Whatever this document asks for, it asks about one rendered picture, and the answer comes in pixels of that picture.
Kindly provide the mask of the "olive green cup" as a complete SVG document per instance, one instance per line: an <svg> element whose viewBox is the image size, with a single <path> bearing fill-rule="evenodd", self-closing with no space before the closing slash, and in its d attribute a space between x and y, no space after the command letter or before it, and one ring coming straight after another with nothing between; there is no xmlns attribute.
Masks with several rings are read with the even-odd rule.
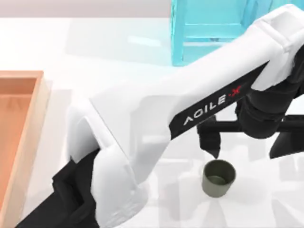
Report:
<svg viewBox="0 0 304 228"><path fill-rule="evenodd" d="M226 160L211 160L202 173L202 190L210 197L224 196L236 179L234 166Z"/></svg>

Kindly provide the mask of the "shallow salmon-coloured box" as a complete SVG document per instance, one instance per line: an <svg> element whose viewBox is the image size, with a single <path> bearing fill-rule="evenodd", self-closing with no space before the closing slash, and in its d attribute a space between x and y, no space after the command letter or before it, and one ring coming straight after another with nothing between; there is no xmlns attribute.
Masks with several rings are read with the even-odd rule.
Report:
<svg viewBox="0 0 304 228"><path fill-rule="evenodd" d="M21 220L49 95L43 71L0 70L0 228Z"/></svg>

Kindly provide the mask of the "light blue rack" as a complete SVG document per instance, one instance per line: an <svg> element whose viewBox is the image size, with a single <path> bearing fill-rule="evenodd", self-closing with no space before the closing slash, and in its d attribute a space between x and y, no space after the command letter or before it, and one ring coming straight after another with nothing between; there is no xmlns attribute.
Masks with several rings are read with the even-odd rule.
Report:
<svg viewBox="0 0 304 228"><path fill-rule="evenodd" d="M241 36L260 0L171 0L171 63L184 66Z"/></svg>

